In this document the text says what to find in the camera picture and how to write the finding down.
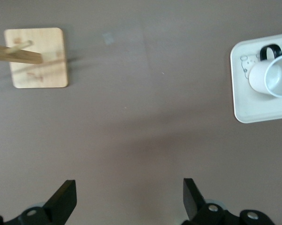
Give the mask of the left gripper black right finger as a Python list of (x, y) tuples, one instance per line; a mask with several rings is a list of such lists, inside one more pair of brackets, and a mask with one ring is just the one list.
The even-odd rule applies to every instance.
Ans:
[(183, 204), (189, 218), (185, 225), (225, 225), (227, 215), (222, 203), (216, 200), (206, 200), (195, 181), (183, 179)]

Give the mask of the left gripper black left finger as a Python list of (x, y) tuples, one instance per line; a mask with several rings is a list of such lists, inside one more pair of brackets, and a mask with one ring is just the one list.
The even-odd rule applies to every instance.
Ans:
[(76, 181), (66, 180), (42, 207), (31, 207), (4, 224), (65, 225), (76, 204)]

